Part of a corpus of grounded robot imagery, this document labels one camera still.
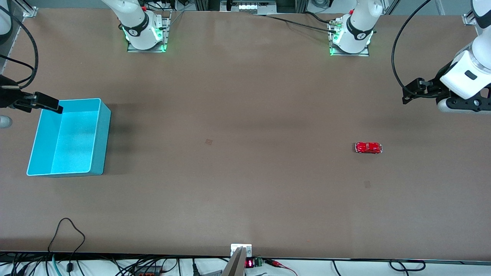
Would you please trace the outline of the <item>silver device with lights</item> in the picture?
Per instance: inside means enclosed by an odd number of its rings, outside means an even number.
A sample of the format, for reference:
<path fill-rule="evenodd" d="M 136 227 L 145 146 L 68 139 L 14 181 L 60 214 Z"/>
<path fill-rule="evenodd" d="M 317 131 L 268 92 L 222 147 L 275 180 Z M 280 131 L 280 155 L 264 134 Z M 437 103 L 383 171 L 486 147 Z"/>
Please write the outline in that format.
<path fill-rule="evenodd" d="M 220 0 L 220 11 L 242 12 L 255 15 L 277 13 L 276 0 Z"/>

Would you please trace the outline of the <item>red beetle toy car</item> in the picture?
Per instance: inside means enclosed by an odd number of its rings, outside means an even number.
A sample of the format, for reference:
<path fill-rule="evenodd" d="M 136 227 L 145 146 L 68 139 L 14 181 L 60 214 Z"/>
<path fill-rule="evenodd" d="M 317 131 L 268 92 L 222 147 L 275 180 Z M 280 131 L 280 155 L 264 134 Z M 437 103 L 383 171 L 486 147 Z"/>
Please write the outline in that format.
<path fill-rule="evenodd" d="M 360 154 L 380 154 L 383 152 L 383 147 L 380 143 L 365 143 L 358 142 L 354 144 L 356 153 Z"/>

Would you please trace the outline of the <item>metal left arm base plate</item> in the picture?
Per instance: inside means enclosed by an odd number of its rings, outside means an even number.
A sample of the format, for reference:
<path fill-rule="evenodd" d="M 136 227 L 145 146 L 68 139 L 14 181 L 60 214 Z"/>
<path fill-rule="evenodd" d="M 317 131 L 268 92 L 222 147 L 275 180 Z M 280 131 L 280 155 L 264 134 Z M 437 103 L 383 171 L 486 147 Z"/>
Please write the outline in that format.
<path fill-rule="evenodd" d="M 347 16 L 327 23 L 331 56 L 369 56 L 369 44 L 374 30 L 350 28 Z"/>

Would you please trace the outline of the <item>black power strip orange switches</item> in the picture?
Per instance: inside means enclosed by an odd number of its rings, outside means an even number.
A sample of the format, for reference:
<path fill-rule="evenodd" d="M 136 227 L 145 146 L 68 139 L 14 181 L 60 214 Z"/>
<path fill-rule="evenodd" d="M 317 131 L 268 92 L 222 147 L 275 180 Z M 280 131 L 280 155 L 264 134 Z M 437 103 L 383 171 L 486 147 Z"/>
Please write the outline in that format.
<path fill-rule="evenodd" d="M 161 266 L 143 265 L 134 267 L 130 272 L 132 276 L 161 276 L 163 270 Z"/>

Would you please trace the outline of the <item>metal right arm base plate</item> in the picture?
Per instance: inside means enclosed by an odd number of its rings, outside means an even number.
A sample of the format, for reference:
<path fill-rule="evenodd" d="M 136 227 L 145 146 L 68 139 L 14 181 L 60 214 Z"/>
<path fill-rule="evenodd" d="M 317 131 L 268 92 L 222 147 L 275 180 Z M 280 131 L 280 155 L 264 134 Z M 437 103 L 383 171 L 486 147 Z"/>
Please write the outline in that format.
<path fill-rule="evenodd" d="M 140 36 L 133 37 L 125 33 L 127 39 L 127 51 L 130 53 L 164 53 L 167 50 L 167 42 L 170 33 L 171 16 L 163 17 L 149 10 L 145 11 L 149 21 Z"/>

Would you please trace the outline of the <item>blue plastic storage box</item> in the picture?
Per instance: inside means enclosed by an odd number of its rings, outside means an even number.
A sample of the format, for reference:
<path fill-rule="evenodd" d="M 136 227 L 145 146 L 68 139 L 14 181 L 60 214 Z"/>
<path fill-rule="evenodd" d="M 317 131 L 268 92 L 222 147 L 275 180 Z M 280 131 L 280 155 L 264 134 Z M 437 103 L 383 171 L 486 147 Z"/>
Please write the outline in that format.
<path fill-rule="evenodd" d="M 112 112 L 100 98 L 61 100 L 61 114 L 42 110 L 26 174 L 102 175 Z"/>

